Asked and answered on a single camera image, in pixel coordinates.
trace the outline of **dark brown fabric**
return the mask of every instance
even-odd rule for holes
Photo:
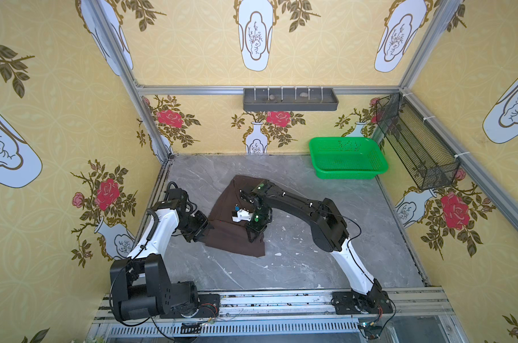
[[[240,199],[240,189],[244,186],[255,187],[262,179],[236,175],[228,187],[221,193],[219,199],[209,214],[209,223],[214,230],[204,232],[203,242],[212,248],[235,252],[236,254],[261,257],[264,256],[264,235],[261,234],[255,242],[250,243],[247,238],[246,224],[248,221],[235,223],[232,221],[232,211],[237,205],[241,209],[253,212],[253,206]]]

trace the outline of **cable tie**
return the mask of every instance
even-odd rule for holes
[[[459,157],[461,155],[465,155],[465,154],[470,154],[470,151],[467,151],[465,153],[455,154],[454,157],[457,158],[457,157]]]

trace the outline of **black cable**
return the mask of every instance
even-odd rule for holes
[[[168,337],[168,336],[166,336],[166,334],[164,334],[163,332],[161,332],[161,331],[160,331],[160,329],[159,329],[159,327],[158,327],[158,325],[156,325],[156,322],[154,321],[154,318],[152,318],[152,317],[151,317],[151,319],[153,320],[153,324],[154,324],[154,326],[156,327],[156,330],[158,330],[158,332],[159,332],[162,336],[164,336],[165,338],[167,338],[167,339],[169,339],[169,340],[172,340],[172,341],[173,341],[173,342],[175,342],[175,343],[179,343],[179,341],[177,341],[177,340],[175,339],[175,337]],[[190,341],[190,342],[188,342],[188,343],[192,343],[192,342],[194,342],[196,339],[198,339],[198,336],[194,337],[194,339],[193,339],[193,340],[191,340],[191,341]]]
[[[112,281],[112,284],[110,285],[110,292],[109,292],[109,305],[110,305],[110,309],[112,312],[113,311],[113,305],[112,305],[112,288],[114,287],[114,284],[116,283],[116,280],[118,279],[118,277],[120,276],[120,274],[122,273],[122,271],[125,272],[125,268],[127,267],[128,264],[131,263],[131,261],[133,261],[134,259],[136,259],[137,257],[139,257],[139,255],[141,255],[141,252],[143,252],[143,250],[146,249],[146,245],[149,243],[149,241],[152,239],[153,235],[154,235],[154,231],[156,231],[156,228],[158,227],[158,224],[159,224],[159,218],[158,218],[158,215],[156,214],[155,211],[153,211],[152,209],[146,209],[146,213],[151,215],[153,217],[153,226],[152,226],[152,229],[150,230],[150,233],[148,234],[148,236],[146,237],[146,242],[145,244],[141,245],[141,250],[139,250],[139,252],[137,253],[137,255],[135,255],[133,258],[131,258],[129,261],[127,261],[127,263],[125,264],[125,266],[123,266],[123,268],[121,268],[119,271],[118,271],[118,274],[116,275],[116,277],[114,278],[114,281]],[[145,323],[147,320],[151,319],[151,317],[145,319],[144,321],[140,322],[139,324],[125,324],[123,320],[117,320],[120,324],[124,325],[124,326],[130,326],[130,327],[134,327],[134,326],[139,326],[143,323]]]
[[[110,305],[110,310],[113,312],[113,306],[112,306],[112,287],[114,287],[114,283],[116,282],[116,279],[118,279],[118,277],[120,276],[120,274],[122,273],[122,271],[125,271],[125,268],[127,267],[127,265],[134,259],[136,259],[140,254],[141,252],[143,252],[143,250],[145,250],[146,248],[146,243],[141,247],[141,250],[139,251],[139,253],[137,255],[135,255],[135,257],[131,258],[129,261],[127,261],[127,263],[125,264],[125,266],[123,266],[123,268],[121,268],[119,271],[118,271],[118,274],[116,275],[116,277],[114,278],[114,281],[112,281],[112,284],[110,285],[110,292],[109,292],[109,305]],[[134,327],[134,326],[139,326],[141,324],[144,324],[147,320],[151,319],[151,317],[145,319],[144,321],[140,322],[139,324],[125,324],[123,320],[117,320],[118,323],[120,323],[121,325],[124,325],[124,326],[129,326],[129,327]]]
[[[177,186],[177,183],[173,182],[173,181],[169,181],[167,183],[167,190],[169,190],[171,188],[171,186],[175,186],[175,188],[179,188],[179,186]]]

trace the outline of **black robot arm segment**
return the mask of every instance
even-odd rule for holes
[[[303,198],[269,180],[261,181],[255,188],[241,189],[240,197],[250,202],[254,209],[251,221],[246,225],[250,241],[272,221],[271,208],[290,213],[309,224],[314,243],[324,251],[342,251],[348,238],[347,223],[331,199]]]

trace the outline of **red rose print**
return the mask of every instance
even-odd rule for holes
[[[74,198],[72,198],[72,205],[77,208],[81,208],[84,203],[84,195],[80,192],[74,194]]]
[[[448,228],[462,230],[468,225],[468,221],[470,220],[470,216],[468,216],[468,205],[463,202],[462,198],[456,196],[453,192],[449,192],[440,200],[445,223]]]
[[[465,171],[461,168],[457,169],[457,172],[455,173],[455,180],[461,181],[461,180],[464,180],[465,177],[466,177]]]
[[[181,119],[181,115],[172,110],[161,111],[156,114],[158,121],[173,127],[182,127],[184,121]]]
[[[118,190],[118,184],[113,179],[108,179],[101,182],[99,189],[97,190],[97,198],[95,204],[102,211],[106,210],[113,202],[120,196]]]
[[[291,122],[291,115],[289,112],[269,112],[267,115],[267,122],[274,125],[286,127]]]
[[[371,118],[371,122],[377,124],[377,120],[381,119],[383,113],[379,111],[379,113],[373,112],[373,117]]]
[[[369,106],[370,107],[373,107],[375,105],[377,105],[377,103],[379,102],[380,98],[373,98],[370,102],[369,102]]]

